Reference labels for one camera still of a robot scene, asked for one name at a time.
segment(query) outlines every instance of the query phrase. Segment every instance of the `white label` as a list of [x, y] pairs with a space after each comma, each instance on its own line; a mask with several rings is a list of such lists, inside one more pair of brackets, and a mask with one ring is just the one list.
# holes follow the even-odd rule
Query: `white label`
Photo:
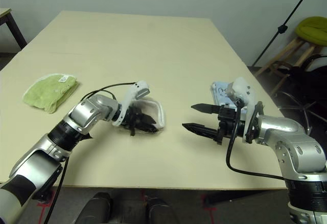
[[63, 75], [63, 76], [58, 80], [58, 82], [65, 82], [65, 81], [67, 81], [68, 77], [69, 77], [69, 75]]

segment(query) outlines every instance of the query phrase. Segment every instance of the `green cushion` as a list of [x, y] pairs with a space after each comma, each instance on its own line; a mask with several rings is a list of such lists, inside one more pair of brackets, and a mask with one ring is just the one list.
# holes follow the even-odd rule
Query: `green cushion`
[[303, 20], [295, 29], [302, 39], [321, 46], [327, 46], [327, 18], [310, 17]]

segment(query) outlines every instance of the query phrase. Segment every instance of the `folded cloth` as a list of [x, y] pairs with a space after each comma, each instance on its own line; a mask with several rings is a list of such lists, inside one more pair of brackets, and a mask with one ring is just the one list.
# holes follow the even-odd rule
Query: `folded cloth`
[[77, 88], [76, 77], [67, 74], [50, 74], [36, 81], [24, 94], [23, 102], [54, 113]]

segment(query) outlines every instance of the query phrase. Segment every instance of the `wooden stool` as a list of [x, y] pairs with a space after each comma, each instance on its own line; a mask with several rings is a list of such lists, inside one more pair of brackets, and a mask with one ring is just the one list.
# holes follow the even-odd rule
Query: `wooden stool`
[[323, 17], [309, 17], [303, 20], [296, 28], [296, 37], [286, 47], [284, 47], [275, 57], [273, 57], [267, 64], [260, 68], [254, 76], [257, 77], [266, 69], [270, 69], [270, 75], [275, 73], [282, 77], [279, 83], [270, 92], [273, 95], [278, 91], [282, 84], [286, 81], [288, 75], [278, 71], [280, 66], [291, 68], [292, 65], [287, 63], [291, 57], [302, 47], [303, 44], [308, 43], [309, 47], [296, 61], [294, 66], [301, 66], [303, 62], [312, 54], [318, 54], [322, 48], [327, 46], [327, 18]]

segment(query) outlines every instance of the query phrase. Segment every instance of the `light wooden table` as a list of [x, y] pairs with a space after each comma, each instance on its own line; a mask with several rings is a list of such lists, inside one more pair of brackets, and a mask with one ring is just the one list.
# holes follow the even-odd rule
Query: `light wooden table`
[[[75, 75], [81, 85], [54, 114], [29, 107], [22, 95], [49, 73]], [[243, 76], [263, 101], [265, 113], [281, 116], [224, 37], [206, 18], [61, 12], [0, 72], [0, 181], [14, 163], [49, 132], [87, 92], [119, 82], [146, 80], [160, 101], [167, 126], [158, 135], [136, 135], [100, 122], [94, 139], [73, 150], [65, 185], [181, 189], [283, 188], [284, 182], [229, 170], [226, 147], [197, 136], [181, 124], [218, 126], [217, 116], [190, 108], [213, 103], [213, 81]], [[112, 91], [121, 100], [127, 87]], [[280, 174], [269, 147], [238, 138], [235, 167]]]

